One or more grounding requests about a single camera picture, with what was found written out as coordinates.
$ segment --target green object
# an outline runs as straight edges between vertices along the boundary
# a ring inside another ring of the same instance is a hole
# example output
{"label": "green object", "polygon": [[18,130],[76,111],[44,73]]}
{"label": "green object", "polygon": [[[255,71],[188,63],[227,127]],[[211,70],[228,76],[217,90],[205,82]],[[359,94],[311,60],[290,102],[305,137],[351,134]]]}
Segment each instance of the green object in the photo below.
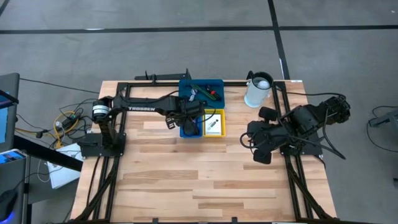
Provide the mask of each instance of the green object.
{"label": "green object", "polygon": [[194,90],[198,90],[199,92],[203,93],[205,96],[209,97],[211,100],[217,100],[213,95],[211,95],[210,93],[208,93],[206,90],[200,88],[198,85],[191,84],[191,87],[192,87]]}

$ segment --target yellow bin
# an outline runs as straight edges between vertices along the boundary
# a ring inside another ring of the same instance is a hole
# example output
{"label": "yellow bin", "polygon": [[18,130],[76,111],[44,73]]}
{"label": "yellow bin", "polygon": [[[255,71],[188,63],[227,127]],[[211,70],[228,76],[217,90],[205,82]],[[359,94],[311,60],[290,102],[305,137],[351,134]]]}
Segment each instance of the yellow bin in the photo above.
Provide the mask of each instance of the yellow bin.
{"label": "yellow bin", "polygon": [[[213,114],[214,109],[205,109],[205,114]],[[203,136],[206,138],[216,138],[216,137],[225,137],[225,110],[224,109],[216,109],[214,114],[221,115],[221,135],[206,135],[205,132],[205,122],[202,122],[203,126]]]}

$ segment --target wooden tabletop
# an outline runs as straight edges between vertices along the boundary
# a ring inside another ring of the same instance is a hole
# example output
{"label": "wooden tabletop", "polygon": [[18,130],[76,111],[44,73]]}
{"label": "wooden tabletop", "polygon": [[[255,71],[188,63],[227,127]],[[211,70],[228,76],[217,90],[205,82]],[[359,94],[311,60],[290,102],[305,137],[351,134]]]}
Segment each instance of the wooden tabletop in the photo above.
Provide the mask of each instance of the wooden tabletop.
{"label": "wooden tabletop", "polygon": [[[117,83],[103,82],[99,97],[114,96]],[[286,86],[288,91],[305,93],[302,82],[286,81]],[[133,87],[131,97],[158,98],[177,88]],[[182,139],[178,128],[167,129],[163,116],[128,112],[126,150],[119,165],[111,222],[151,222],[152,218],[160,222],[230,222],[231,217],[240,222],[294,221],[279,150],[272,152],[272,163],[264,165],[254,162],[250,150],[239,143],[248,123],[260,120],[259,108],[245,105],[245,91],[245,86],[224,89],[224,138]],[[279,99],[284,111],[281,95]],[[293,109],[307,104],[307,98],[289,95],[289,102]],[[275,108],[272,96],[264,106]],[[86,207],[95,160],[89,158],[83,163],[71,218]],[[327,213],[335,216],[323,164],[313,156],[302,156],[302,160],[309,191]],[[101,163],[91,196],[98,188]],[[304,217],[302,195],[297,192]],[[105,207],[103,199],[100,218]]]}

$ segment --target small card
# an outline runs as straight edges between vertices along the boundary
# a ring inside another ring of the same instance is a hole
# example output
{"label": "small card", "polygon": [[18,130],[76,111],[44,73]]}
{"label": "small card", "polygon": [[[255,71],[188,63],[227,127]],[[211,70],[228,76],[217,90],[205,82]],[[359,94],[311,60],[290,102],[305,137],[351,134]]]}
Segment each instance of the small card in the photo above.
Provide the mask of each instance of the small card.
{"label": "small card", "polygon": [[211,114],[205,115],[205,119],[208,119],[207,121],[205,121],[205,134],[221,135],[221,115],[214,114],[213,116],[211,116],[211,118],[210,116]]}

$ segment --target concrete floor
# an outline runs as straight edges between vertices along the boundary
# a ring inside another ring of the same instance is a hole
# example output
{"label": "concrete floor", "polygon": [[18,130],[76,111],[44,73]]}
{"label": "concrete floor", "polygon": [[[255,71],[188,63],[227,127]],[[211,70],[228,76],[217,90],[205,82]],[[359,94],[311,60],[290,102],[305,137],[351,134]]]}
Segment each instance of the concrete floor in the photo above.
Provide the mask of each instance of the concrete floor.
{"label": "concrete floor", "polygon": [[[398,24],[394,0],[274,4],[280,26]],[[267,1],[11,0],[0,17],[0,30],[237,25],[271,26]],[[342,161],[325,153],[338,216],[397,223],[398,189],[392,178],[398,177],[398,154],[374,147],[365,125],[372,108],[397,105],[398,30],[281,31],[281,36],[291,79],[303,80],[307,93],[343,93],[352,107],[348,122],[328,128],[330,139],[347,157]],[[273,31],[0,35],[1,74],[18,72],[23,78],[87,90],[99,91],[102,80],[132,80],[145,70],[180,73],[185,68],[194,78],[242,79],[249,70],[282,78]],[[49,128],[59,107],[93,97],[97,96],[21,81],[18,113]],[[317,104],[324,99],[309,100]],[[30,128],[22,121],[17,127]],[[380,145],[398,150],[389,126],[371,129],[371,135]],[[32,161],[33,172],[37,163]],[[36,177],[32,183],[30,201],[38,202],[32,223],[62,221],[77,182],[58,190]]]}

